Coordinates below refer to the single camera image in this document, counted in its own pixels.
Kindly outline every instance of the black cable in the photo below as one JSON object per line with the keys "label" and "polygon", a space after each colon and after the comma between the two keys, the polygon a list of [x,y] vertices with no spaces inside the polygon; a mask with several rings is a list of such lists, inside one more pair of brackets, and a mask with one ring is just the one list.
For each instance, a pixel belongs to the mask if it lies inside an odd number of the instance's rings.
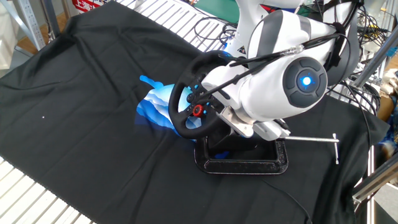
{"label": "black cable", "polygon": [[[349,101],[355,101],[354,98],[352,98],[352,97],[350,97],[350,96],[348,96],[348,95],[344,95],[344,94],[342,94],[342,93],[339,93],[339,92],[337,92],[336,90],[331,90],[331,92],[332,92],[332,93],[336,93],[337,95],[340,95],[340,96],[342,96],[342,97],[348,99]],[[365,108],[365,110],[366,110],[367,112],[369,112],[369,113],[372,113],[372,112],[373,112],[374,115],[376,115],[375,110],[377,111],[377,108],[371,107],[371,109],[372,109],[372,111],[370,111],[370,110],[368,110],[367,108]]]}
{"label": "black cable", "polygon": [[323,13],[321,11],[321,7],[319,6],[319,2],[318,0],[315,0],[315,2],[317,3],[318,9],[319,9],[319,14],[321,14],[322,20],[323,20]]}
{"label": "black cable", "polygon": [[[356,77],[354,77],[354,76],[351,75],[351,77],[349,77],[349,79],[352,80],[352,81],[355,81],[355,80],[356,80]],[[359,88],[355,88],[355,87],[352,87],[352,88],[353,88],[353,90],[354,90],[355,92],[359,92],[359,94],[362,94],[362,95],[367,94],[367,95],[372,96],[371,102],[374,101],[374,103],[376,104],[375,110],[376,110],[376,112],[379,111],[379,108],[380,108],[380,99],[381,99],[381,97],[380,97],[380,95],[379,95],[379,92],[378,92],[373,86],[371,86],[370,84],[365,83],[365,84],[363,85],[363,88],[364,88],[366,91],[361,90],[361,89],[359,89]]]}
{"label": "black cable", "polygon": [[349,60],[351,59],[351,43],[349,42],[349,39],[347,38],[347,36],[345,36],[345,35],[343,35],[343,34],[338,34],[338,35],[340,35],[341,37],[344,37],[344,38],[347,40],[347,41],[346,41],[346,43],[348,44],[348,59],[347,59],[347,64],[346,64],[346,67],[344,68],[343,73],[341,74],[340,80],[336,83],[336,85],[334,85],[334,86],[333,86],[328,92],[326,92],[325,94],[328,94],[331,90],[334,90],[334,89],[336,88],[336,86],[337,86],[341,81],[343,81],[344,75],[345,75],[345,73],[347,72],[347,69],[348,69]]}
{"label": "black cable", "polygon": [[[363,7],[363,11],[364,11],[364,13],[365,13],[365,15],[366,15],[365,6],[362,6],[362,7]],[[367,27],[367,25],[366,25],[367,20],[368,20],[368,17],[365,16],[365,26],[364,26],[364,29],[363,29],[363,34],[364,34],[364,35],[362,36],[361,41],[359,42],[359,46],[362,46],[363,37],[365,36],[365,33],[368,31],[368,27]]]}
{"label": "black cable", "polygon": [[374,108],[374,106],[373,106],[373,104],[369,101],[369,99],[367,99],[362,93],[360,93],[357,89],[355,89],[355,88],[353,88],[352,89],[357,95],[359,95],[362,99],[364,99],[369,105],[370,105],[370,108],[372,109],[372,111],[373,111],[373,115],[377,115],[377,111],[376,111],[376,109]]}
{"label": "black cable", "polygon": [[337,18],[337,9],[336,9],[336,6],[335,6],[335,22],[337,22],[338,21],[338,18]]}
{"label": "black cable", "polygon": [[347,87],[349,92],[354,96],[354,99],[355,99],[356,103],[358,104],[359,108],[361,109],[361,112],[362,112],[362,115],[363,115],[363,119],[365,120],[366,129],[368,130],[368,150],[369,150],[371,148],[371,146],[372,146],[371,129],[369,127],[368,119],[366,118],[365,112],[363,111],[363,106],[362,106],[361,103],[359,103],[359,100],[355,97],[354,92],[351,89],[351,87],[345,81],[343,81],[343,84]]}
{"label": "black cable", "polygon": [[224,82],[223,84],[219,85],[218,87],[209,90],[208,92],[206,92],[205,94],[203,94],[202,96],[199,96],[197,98],[196,104],[201,105],[207,102],[207,98],[209,98],[213,93],[220,91],[221,89],[223,89],[224,87],[232,84],[232,83],[236,83],[238,82],[241,78],[246,77],[260,69],[263,69],[265,66],[269,65],[272,62],[275,62],[276,60],[278,60],[280,57],[277,58],[273,58],[271,60],[267,60],[265,62],[260,63],[259,65],[255,66],[254,68],[251,68],[245,72],[243,72],[240,75],[236,75],[234,78],[228,80],[227,82]]}
{"label": "black cable", "polygon": [[343,22],[343,26],[345,29],[347,29],[347,27],[351,24],[351,21],[353,20],[353,17],[355,16],[356,11],[359,9],[359,7],[360,7],[360,3],[358,3],[358,2],[354,3],[352,10],[349,12],[349,15]]}
{"label": "black cable", "polygon": [[[214,20],[217,20],[217,21],[220,21],[220,22],[225,22],[225,24],[224,24],[224,26],[223,26],[223,31],[222,31],[222,33],[221,33],[217,38],[203,37],[203,36],[199,35],[199,33],[197,32],[197,25],[198,25],[200,22],[205,21],[205,20],[208,20],[208,19],[214,19]],[[219,18],[219,17],[214,17],[214,16],[209,16],[209,17],[201,18],[201,19],[193,26],[193,31],[194,31],[194,33],[195,33],[195,35],[196,35],[197,37],[200,37],[200,38],[205,39],[205,40],[220,40],[221,43],[225,44],[225,42],[223,42],[222,40],[223,40],[223,39],[232,38],[232,37],[234,37],[234,35],[229,35],[229,36],[227,36],[227,37],[221,37],[221,36],[222,36],[223,34],[225,34],[226,32],[229,32],[229,31],[236,31],[236,30],[227,29],[228,26],[231,26],[231,27],[234,27],[234,28],[237,28],[237,27],[238,27],[237,24],[228,22],[228,21],[225,20],[225,19],[221,19],[221,18]]]}
{"label": "black cable", "polygon": [[283,122],[282,119],[275,119],[274,122],[279,124],[281,128],[289,131],[289,126],[285,122]]}
{"label": "black cable", "polygon": [[[311,49],[314,47],[318,47],[319,45],[322,45],[331,39],[338,38],[339,36],[340,36],[340,34],[330,34],[330,35],[326,35],[323,37],[318,37],[318,38],[315,38],[312,40],[308,40],[308,41],[302,43],[301,45],[304,46],[304,50],[308,50],[308,49]],[[267,54],[267,55],[262,55],[262,56],[258,56],[258,57],[254,57],[254,58],[239,60],[238,62],[232,63],[230,65],[230,67],[235,67],[238,65],[245,65],[245,64],[248,64],[251,62],[261,62],[263,60],[273,59],[273,58],[277,58],[277,57],[281,57],[281,56],[284,56],[284,51]]]}
{"label": "black cable", "polygon": [[382,12],[384,12],[384,13],[386,13],[386,14],[392,16],[392,17],[395,17],[395,15],[391,14],[390,12],[386,12],[386,11],[382,11]]}
{"label": "black cable", "polygon": [[296,198],[294,198],[293,196],[291,196],[291,194],[289,194],[288,192],[286,192],[286,191],[284,191],[284,190],[282,190],[282,189],[280,189],[280,188],[278,188],[278,187],[276,187],[276,186],[273,186],[272,184],[268,183],[266,180],[262,179],[262,181],[263,181],[264,183],[266,183],[268,186],[272,187],[273,189],[276,189],[276,190],[278,190],[279,192],[282,192],[282,193],[286,194],[287,196],[289,196],[290,199],[292,199],[292,200],[303,210],[303,212],[304,212],[304,214],[305,214],[305,216],[306,216],[306,218],[307,218],[307,219],[305,220],[305,224],[312,224],[312,219],[311,219],[310,214],[307,212],[307,209],[305,209],[304,206],[301,205],[300,202],[298,202],[298,201],[296,200]]}

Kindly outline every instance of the steering wheel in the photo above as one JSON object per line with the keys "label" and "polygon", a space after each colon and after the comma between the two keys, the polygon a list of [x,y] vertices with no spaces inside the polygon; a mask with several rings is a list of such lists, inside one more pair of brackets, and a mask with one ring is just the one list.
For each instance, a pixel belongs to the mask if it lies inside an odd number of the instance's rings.
{"label": "steering wheel", "polygon": [[[204,105],[197,104],[197,99],[207,92],[201,85],[201,81],[207,73],[230,62],[228,59],[219,57],[219,55],[226,54],[226,52],[220,50],[201,54],[188,65],[174,85],[169,101],[169,115],[175,130],[181,137],[187,139],[203,138],[222,124],[222,120],[219,119],[216,111],[220,108],[222,110],[224,106],[213,96],[209,96]],[[188,95],[187,99],[182,98],[181,100],[187,100],[190,105],[183,111],[178,111],[178,104],[185,87],[190,89],[192,93]],[[190,116],[200,118],[201,126],[193,129],[187,128],[186,122]]]}

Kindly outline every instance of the metal pole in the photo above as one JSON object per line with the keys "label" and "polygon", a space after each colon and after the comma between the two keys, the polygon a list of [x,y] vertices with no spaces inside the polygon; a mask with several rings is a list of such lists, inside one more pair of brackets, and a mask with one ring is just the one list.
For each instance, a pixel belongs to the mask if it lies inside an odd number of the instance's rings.
{"label": "metal pole", "polygon": [[37,26],[37,21],[29,4],[29,0],[26,0],[26,2],[22,2],[21,0],[19,1],[19,5],[22,12],[24,13],[25,19],[28,24],[27,26],[18,16],[18,13],[15,11],[15,9],[11,7],[11,5],[6,0],[0,0],[0,2],[6,8],[11,17],[13,17],[14,20],[18,23],[19,27],[24,31],[29,40],[32,41],[36,49],[40,50],[41,48],[43,48],[45,46],[43,37],[40,33],[39,27]]}
{"label": "metal pole", "polygon": [[280,137],[279,139],[295,140],[295,141],[332,142],[332,143],[339,142],[338,139],[311,138],[311,137],[298,137],[298,136],[286,136],[286,137]]}
{"label": "metal pole", "polygon": [[55,15],[54,7],[51,0],[40,0],[44,11],[44,17],[49,27],[49,40],[57,38],[61,32],[58,26],[57,15]]}
{"label": "metal pole", "polygon": [[370,76],[380,66],[382,61],[387,57],[387,52],[391,47],[395,47],[398,44],[398,26],[392,31],[391,35],[387,38],[386,42],[376,52],[372,60],[364,68],[360,76],[354,81],[353,85],[358,88],[362,88]]}
{"label": "metal pole", "polygon": [[356,203],[362,202],[390,180],[398,176],[398,154],[377,168],[371,175],[358,184],[353,190]]}
{"label": "metal pole", "polygon": [[67,0],[62,0],[62,7],[63,7],[63,12],[65,13],[65,17],[67,19],[71,18],[72,15],[70,14],[70,9]]}

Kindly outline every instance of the wire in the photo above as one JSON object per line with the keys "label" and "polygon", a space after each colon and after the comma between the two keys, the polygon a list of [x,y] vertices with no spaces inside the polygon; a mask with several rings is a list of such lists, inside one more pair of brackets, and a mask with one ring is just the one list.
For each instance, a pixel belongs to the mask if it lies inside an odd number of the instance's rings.
{"label": "wire", "polygon": [[373,16],[368,15],[364,6],[362,8],[363,9],[359,8],[358,18],[364,18],[365,26],[363,28],[359,27],[358,31],[360,47],[369,42],[374,42],[376,45],[381,46],[387,39],[385,33],[389,31],[381,29],[377,24],[377,20]]}
{"label": "wire", "polygon": [[323,13],[322,13],[321,7],[319,6],[319,2],[318,2],[318,0],[315,0],[315,2],[317,3],[318,9],[319,9],[319,14],[321,14],[321,17],[323,20]]}
{"label": "wire", "polygon": [[335,6],[335,22],[338,21],[338,19],[337,19],[337,9],[336,9],[336,7],[337,7],[337,6]]}
{"label": "wire", "polygon": [[372,141],[371,141],[371,129],[369,128],[369,123],[368,123],[368,119],[366,118],[365,112],[363,111],[363,106],[362,104],[359,102],[359,100],[355,97],[353,90],[351,89],[351,87],[345,82],[343,81],[343,84],[347,87],[347,89],[349,90],[349,92],[354,96],[354,99],[356,101],[356,103],[358,104],[359,108],[361,109],[362,115],[363,115],[363,119],[365,120],[365,124],[366,124],[366,129],[368,130],[368,150],[371,148],[372,146]]}
{"label": "wire", "polygon": [[353,17],[355,16],[356,11],[359,9],[360,5],[361,4],[359,2],[356,2],[353,6],[353,9],[349,12],[349,15],[346,17],[346,19],[343,22],[343,26],[345,29],[347,29],[348,26],[351,24],[351,21],[353,20]]}
{"label": "wire", "polygon": [[362,99],[364,99],[364,100],[370,105],[370,108],[372,109],[373,114],[376,115],[376,114],[377,114],[377,111],[376,111],[376,109],[374,108],[373,104],[369,101],[369,99],[367,99],[367,98],[366,98],[362,93],[360,93],[357,89],[353,88],[352,90],[353,90],[357,95],[359,95]]}
{"label": "wire", "polygon": [[[355,80],[356,80],[356,77],[354,77],[354,76],[351,75],[351,76],[349,77],[349,79],[352,80],[352,81],[355,81]],[[352,89],[353,89],[355,92],[363,92],[363,93],[358,93],[358,94],[362,94],[362,95],[363,95],[363,94],[367,94],[367,95],[372,96],[371,102],[374,101],[374,103],[376,104],[376,108],[375,108],[375,109],[376,109],[376,112],[379,111],[379,108],[380,108],[380,99],[381,99],[379,92],[378,92],[373,86],[371,86],[370,84],[367,84],[367,83],[364,84],[363,88],[364,88],[366,91],[361,90],[361,89],[359,89],[359,88],[356,88],[356,87],[353,87],[353,86],[352,86]]]}
{"label": "wire", "polygon": [[[339,92],[337,92],[337,91],[335,91],[335,90],[331,90],[331,92],[336,93],[337,95],[340,95],[340,96],[342,96],[342,97],[348,99],[348,100],[349,100],[348,103],[350,103],[351,101],[355,101],[354,98],[352,98],[352,97],[350,97],[350,96],[348,96],[348,95],[344,95],[344,94],[342,94],[342,93],[339,93]],[[364,98],[364,96],[361,95],[360,93],[358,93],[358,92],[356,92],[356,93],[357,93],[357,95],[359,95],[359,96],[361,96],[361,97]],[[371,114],[373,114],[373,115],[376,115],[376,114],[377,114],[376,111],[377,111],[378,109],[377,109],[377,108],[374,108],[373,105],[370,104],[369,99],[367,99],[367,98],[364,98],[364,99],[367,100],[367,103],[370,105],[370,108],[372,109],[372,110],[370,111],[370,110],[368,110],[367,108],[365,108],[366,111],[369,112],[369,113],[371,113]]]}
{"label": "wire", "polygon": [[[199,35],[199,33],[198,33],[198,31],[197,31],[197,25],[199,25],[200,22],[205,21],[205,20],[209,20],[209,19],[214,19],[214,20],[217,20],[217,21],[220,21],[220,22],[225,22],[225,24],[224,24],[224,26],[223,26],[223,31],[221,32],[221,34],[220,34],[217,38],[208,38],[208,37],[201,36],[201,35]],[[221,36],[222,36],[223,34],[226,35],[227,32],[231,32],[231,31],[235,32],[235,31],[236,31],[236,30],[232,30],[232,29],[227,29],[228,26],[231,26],[231,27],[233,27],[233,28],[235,28],[235,29],[238,27],[237,24],[232,23],[232,22],[228,22],[228,21],[225,20],[225,19],[222,19],[222,18],[219,18],[219,17],[214,17],[214,16],[209,16],[209,17],[201,18],[201,19],[193,26],[193,31],[194,31],[194,33],[195,33],[195,35],[196,35],[197,37],[200,37],[200,38],[205,39],[205,40],[219,40],[221,43],[223,43],[223,44],[225,45],[226,42],[224,42],[223,39],[230,39],[230,38],[234,37],[234,35],[228,35],[227,37],[221,37]]]}
{"label": "wire", "polygon": [[395,17],[395,15],[391,14],[390,12],[386,12],[386,11],[383,11],[383,10],[382,10],[382,12],[384,12],[384,13],[386,13],[386,14],[392,16],[392,17]]}
{"label": "wire", "polygon": [[209,90],[208,92],[206,92],[205,94],[203,94],[202,96],[199,96],[198,98],[196,98],[196,104],[204,104],[208,101],[208,97],[210,97],[213,93],[220,91],[221,89],[223,89],[224,87],[232,84],[232,83],[236,83],[238,82],[241,78],[246,77],[260,69],[263,69],[265,66],[269,65],[272,62],[275,62],[276,60],[278,60],[281,57],[277,57],[277,58],[272,58],[270,60],[266,60],[265,62],[260,63],[259,65],[255,66],[254,68],[251,68],[245,72],[243,72],[240,75],[236,75],[234,78],[228,80],[227,82],[224,82],[223,84],[219,85],[218,87]]}
{"label": "wire", "polygon": [[344,38],[347,40],[347,44],[348,44],[348,59],[347,59],[347,64],[346,64],[346,67],[344,68],[343,73],[341,74],[340,80],[339,80],[329,91],[327,91],[325,94],[328,94],[330,91],[334,90],[334,89],[336,88],[336,86],[337,86],[341,81],[343,81],[344,75],[345,75],[345,73],[347,72],[347,69],[348,69],[349,61],[350,61],[350,59],[351,59],[351,43],[349,42],[349,39],[347,38],[347,36],[345,36],[345,35],[343,35],[343,34],[338,34],[338,35],[340,35],[341,37],[344,37]]}
{"label": "wire", "polygon": [[289,194],[288,192],[286,192],[286,191],[284,191],[284,190],[282,190],[282,189],[280,189],[280,188],[278,188],[278,187],[276,187],[276,186],[273,186],[272,184],[270,184],[270,183],[268,183],[266,180],[264,180],[264,179],[262,179],[262,181],[264,182],[264,183],[266,183],[268,186],[270,186],[270,187],[272,187],[273,189],[276,189],[276,190],[278,190],[279,192],[282,192],[282,193],[284,193],[284,194],[286,194],[287,196],[289,196],[302,210],[303,210],[303,212],[304,212],[304,214],[305,214],[305,216],[306,216],[306,221],[305,221],[305,223],[306,224],[312,224],[312,220],[311,220],[311,216],[310,216],[310,214],[308,213],[308,211],[307,211],[307,209],[305,209],[304,208],[304,206],[302,205],[302,204],[300,204],[300,202],[298,202],[293,196],[291,196],[291,194]]}
{"label": "wire", "polygon": [[[339,34],[330,34],[330,35],[326,35],[323,37],[318,37],[312,40],[308,40],[304,43],[301,43],[301,45],[303,46],[303,50],[308,50],[314,47],[318,47],[319,45],[322,45],[326,42],[328,42],[331,39],[335,39],[338,38],[340,35]],[[262,56],[258,56],[258,57],[254,57],[254,58],[249,58],[249,59],[242,59],[239,60],[238,62],[232,63],[230,65],[230,67],[235,67],[238,65],[244,65],[244,64],[248,64],[251,62],[261,62],[264,60],[268,60],[268,59],[273,59],[273,58],[277,58],[277,57],[281,57],[284,56],[285,52],[284,51],[280,51],[280,52],[276,52],[276,53],[272,53],[272,54],[267,54],[267,55],[262,55]]]}

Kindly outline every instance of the metal rod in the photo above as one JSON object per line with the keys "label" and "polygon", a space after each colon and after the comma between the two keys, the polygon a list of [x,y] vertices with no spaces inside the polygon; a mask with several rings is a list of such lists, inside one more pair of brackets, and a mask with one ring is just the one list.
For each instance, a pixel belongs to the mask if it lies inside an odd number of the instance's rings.
{"label": "metal rod", "polygon": [[136,1],[136,6],[134,6],[134,10],[136,11],[136,9],[138,7],[140,7],[144,3],[144,1],[146,1],[146,0],[137,0]]}
{"label": "metal rod", "polygon": [[[333,133],[333,139],[336,139],[336,133]],[[335,142],[335,153],[336,153],[336,164],[338,165],[338,150],[337,150],[337,142]]]}
{"label": "metal rod", "polygon": [[388,30],[392,30],[392,28],[393,28],[395,17],[392,16],[392,15],[394,15],[394,10],[397,8],[397,1],[396,0],[390,0],[390,1],[392,1],[392,6],[391,6],[390,9],[386,9],[386,10],[389,11],[389,14],[388,14],[388,16],[389,16],[389,24],[388,24],[388,27],[387,27]]}
{"label": "metal rod", "polygon": [[353,85],[358,88],[367,82],[370,76],[380,66],[382,61],[387,57],[387,52],[391,47],[395,47],[398,44],[398,26],[392,31],[391,35],[387,38],[386,42],[376,52],[372,60],[361,72],[360,76],[354,81]]}
{"label": "metal rod", "polygon": [[61,32],[58,26],[57,15],[55,15],[54,7],[51,0],[40,0],[44,11],[44,17],[49,26],[49,39],[54,40]]}
{"label": "metal rod", "polygon": [[43,46],[40,45],[40,43],[38,43],[37,39],[34,37],[34,35],[31,32],[31,30],[24,24],[24,22],[18,16],[18,13],[15,11],[15,9],[6,0],[0,0],[0,2],[6,8],[6,10],[11,15],[11,17],[14,18],[14,20],[18,23],[19,27],[22,29],[22,31],[24,31],[24,33],[29,38],[29,40],[32,41],[32,43],[35,45],[37,50],[40,50]]}
{"label": "metal rod", "polygon": [[72,15],[70,14],[70,9],[67,0],[62,0],[62,7],[63,7],[63,12],[65,13],[65,17],[68,20],[69,18],[71,18]]}
{"label": "metal rod", "polygon": [[16,51],[18,51],[18,52],[20,52],[20,53],[22,53],[22,54],[24,54],[24,55],[26,55],[28,57],[33,57],[32,53],[26,51],[25,49],[20,48],[18,45],[14,47],[14,50],[16,50]]}
{"label": "metal rod", "polygon": [[354,188],[354,201],[362,202],[397,176],[398,154],[395,154]]}
{"label": "metal rod", "polygon": [[338,143],[338,139],[327,139],[327,138],[311,138],[311,137],[298,137],[298,136],[286,136],[280,137],[280,139],[294,140],[294,141],[316,141],[316,142],[332,142]]}

